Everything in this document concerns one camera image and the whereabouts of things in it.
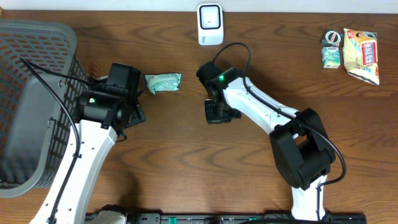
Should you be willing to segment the yellow wet wipes pack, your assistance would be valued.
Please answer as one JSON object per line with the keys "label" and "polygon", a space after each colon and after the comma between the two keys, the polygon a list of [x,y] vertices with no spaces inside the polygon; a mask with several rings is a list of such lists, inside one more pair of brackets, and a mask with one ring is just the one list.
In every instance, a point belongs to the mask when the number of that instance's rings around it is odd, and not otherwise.
{"label": "yellow wet wipes pack", "polygon": [[379,86],[377,33],[344,28],[343,59],[349,75]]}

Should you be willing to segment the teal Kleenex tissue pack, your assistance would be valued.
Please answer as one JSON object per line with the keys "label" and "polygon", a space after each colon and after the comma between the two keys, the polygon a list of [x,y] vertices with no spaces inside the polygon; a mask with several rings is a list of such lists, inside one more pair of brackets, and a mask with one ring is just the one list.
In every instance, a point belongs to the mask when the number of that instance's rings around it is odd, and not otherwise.
{"label": "teal Kleenex tissue pack", "polygon": [[339,68],[341,65],[340,51],[338,47],[322,48],[323,68]]}

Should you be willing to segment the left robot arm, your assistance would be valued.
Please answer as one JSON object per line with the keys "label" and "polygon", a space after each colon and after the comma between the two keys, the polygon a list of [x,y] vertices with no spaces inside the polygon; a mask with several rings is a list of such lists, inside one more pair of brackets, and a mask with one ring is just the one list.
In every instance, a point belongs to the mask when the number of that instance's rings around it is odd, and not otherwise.
{"label": "left robot arm", "polygon": [[83,223],[103,162],[124,130],[145,121],[138,97],[142,73],[113,63],[67,113],[71,132],[50,191],[32,223]]}

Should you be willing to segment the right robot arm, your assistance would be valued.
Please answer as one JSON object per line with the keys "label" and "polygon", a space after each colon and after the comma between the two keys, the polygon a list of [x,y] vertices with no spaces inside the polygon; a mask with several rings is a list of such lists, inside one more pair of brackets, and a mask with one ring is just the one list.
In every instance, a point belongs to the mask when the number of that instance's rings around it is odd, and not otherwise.
{"label": "right robot arm", "polygon": [[209,61],[196,76],[209,96],[207,123],[229,123],[243,114],[254,121],[269,135],[276,168],[292,188],[293,218],[324,221],[323,184],[336,156],[319,115],[279,103],[236,68],[222,72]]}

